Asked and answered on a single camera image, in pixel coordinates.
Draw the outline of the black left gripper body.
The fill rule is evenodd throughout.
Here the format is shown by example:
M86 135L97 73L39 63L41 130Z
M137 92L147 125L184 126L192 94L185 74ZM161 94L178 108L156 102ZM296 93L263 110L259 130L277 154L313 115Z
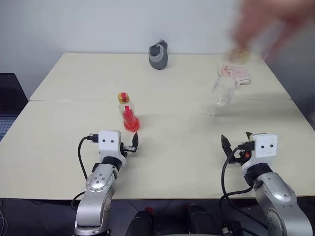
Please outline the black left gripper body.
M120 144L120 153L123 157L127 157L127 153L128 152L132 152L135 153L136 152L136 146L124 146L124 143Z

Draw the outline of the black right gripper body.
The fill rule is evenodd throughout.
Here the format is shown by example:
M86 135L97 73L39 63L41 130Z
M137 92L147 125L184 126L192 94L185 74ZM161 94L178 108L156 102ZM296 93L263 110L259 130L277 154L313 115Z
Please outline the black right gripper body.
M244 164L251 158L250 150L237 150L230 159L231 164Z

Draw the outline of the person's bare hand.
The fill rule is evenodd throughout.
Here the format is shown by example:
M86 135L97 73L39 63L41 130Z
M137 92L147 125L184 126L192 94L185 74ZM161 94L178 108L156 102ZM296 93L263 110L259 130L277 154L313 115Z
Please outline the person's bare hand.
M265 54L266 59L271 59L314 17L313 0L243 0L233 29L235 48L229 59L233 62L246 59L253 41L279 21L283 24L282 33Z

